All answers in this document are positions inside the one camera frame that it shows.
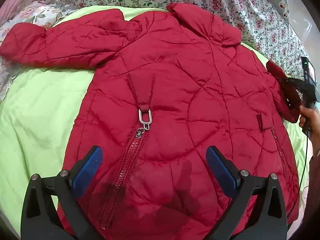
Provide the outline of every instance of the metal bolt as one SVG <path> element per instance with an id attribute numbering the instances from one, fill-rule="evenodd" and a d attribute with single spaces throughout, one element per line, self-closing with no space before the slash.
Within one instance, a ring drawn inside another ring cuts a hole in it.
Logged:
<path id="1" fill-rule="evenodd" d="M 276 174 L 274 174 L 274 173 L 271 173 L 270 177 L 271 177 L 271 179 L 278 179 L 278 176 Z"/>
<path id="2" fill-rule="evenodd" d="M 32 179 L 32 180 L 36 180 L 36 179 L 38 179 L 38 177 L 39 177 L 39 174 L 33 174 L 33 175 L 31 176 L 31 179 Z"/>
<path id="3" fill-rule="evenodd" d="M 241 174 L 242 176 L 244 176 L 244 177 L 248 177 L 248 176 L 249 176 L 249 172 L 246 171 L 246 170 L 240 171 L 240 174 Z"/>
<path id="4" fill-rule="evenodd" d="M 60 176 L 61 177 L 65 177 L 67 175 L 68 175 L 68 171 L 67 170 L 60 171 Z"/>

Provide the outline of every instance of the white floor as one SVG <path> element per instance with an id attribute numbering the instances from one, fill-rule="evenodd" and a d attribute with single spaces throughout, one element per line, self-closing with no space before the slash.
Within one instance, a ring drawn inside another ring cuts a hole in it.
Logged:
<path id="1" fill-rule="evenodd" d="M 305 46 L 320 80 L 320 32 L 301 0 L 289 0 L 290 24 Z"/>

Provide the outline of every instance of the blue pad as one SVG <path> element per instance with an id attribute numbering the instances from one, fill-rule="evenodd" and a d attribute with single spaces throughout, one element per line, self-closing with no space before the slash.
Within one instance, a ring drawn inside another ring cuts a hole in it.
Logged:
<path id="1" fill-rule="evenodd" d="M 101 163 L 102 149 L 97 147 L 72 181 L 71 191 L 74 198 L 79 198 L 84 195 Z"/>
<path id="2" fill-rule="evenodd" d="M 215 178 L 219 182 L 221 189 L 227 197 L 234 198 L 237 193 L 236 179 L 231 175 L 228 168 L 220 159 L 212 147 L 207 149 L 207 163 L 210 166 Z"/>

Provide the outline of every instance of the light green fabric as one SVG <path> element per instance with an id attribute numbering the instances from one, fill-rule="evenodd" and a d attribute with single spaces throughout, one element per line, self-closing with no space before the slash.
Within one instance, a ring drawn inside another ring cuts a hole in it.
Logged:
<path id="1" fill-rule="evenodd" d="M 119 8 L 125 20 L 159 10 L 92 6 L 63 21 L 111 8 Z M 268 61 L 255 53 L 264 64 Z M 34 173 L 55 176 L 61 170 L 69 135 L 92 77 L 93 72 L 84 70 L 25 69 L 0 103 L 0 208 L 18 234 L 29 178 Z M 301 176 L 304 135 L 297 125 L 288 123 L 286 127 Z"/>

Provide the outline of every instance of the zipper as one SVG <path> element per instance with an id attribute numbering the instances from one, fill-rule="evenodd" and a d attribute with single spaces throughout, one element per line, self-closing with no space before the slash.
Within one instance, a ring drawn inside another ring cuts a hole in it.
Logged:
<path id="1" fill-rule="evenodd" d="M 281 149 L 281 145 L 279 142 L 278 137 L 276 136 L 275 130 L 273 129 L 273 127 L 271 128 L 271 132 L 273 135 L 273 138 L 275 139 L 276 145 L 277 145 L 277 149 L 280 155 L 280 159 L 281 159 L 281 163 L 282 163 L 282 169 L 283 169 L 283 174 L 284 174 L 284 178 L 286 178 L 286 174 L 285 174 L 285 167 L 284 167 L 284 161 L 283 161 L 283 156 L 282 156 L 282 149 Z"/>
<path id="2" fill-rule="evenodd" d="M 140 145 L 140 142 L 142 141 L 143 134 L 150 129 L 150 124 L 152 123 L 152 115 L 151 115 L 150 109 L 149 109 L 148 113 L 149 113 L 149 121 L 144 122 L 142 120 L 142 112 L 139 109 L 139 121 L 141 122 L 141 124 L 143 124 L 143 127 L 140 127 L 137 129 L 137 132 L 136 132 L 133 140 L 131 141 L 130 146 L 126 152 L 120 173 L 114 183 L 115 192 L 114 192 L 113 200 L 111 201 L 111 204 L 109 205 L 108 212 L 104 212 L 104 214 L 101 218 L 100 227 L 102 229 L 106 229 L 107 223 L 108 223 L 109 219 L 112 217 L 112 212 L 113 212 L 114 206 L 116 204 L 117 196 L 118 196 L 120 189 L 124 183 L 124 179 L 125 179 L 126 174 L 128 173 L 130 165 L 131 165 L 132 161 L 135 159 L 137 151 L 139 150 L 139 145 Z"/>

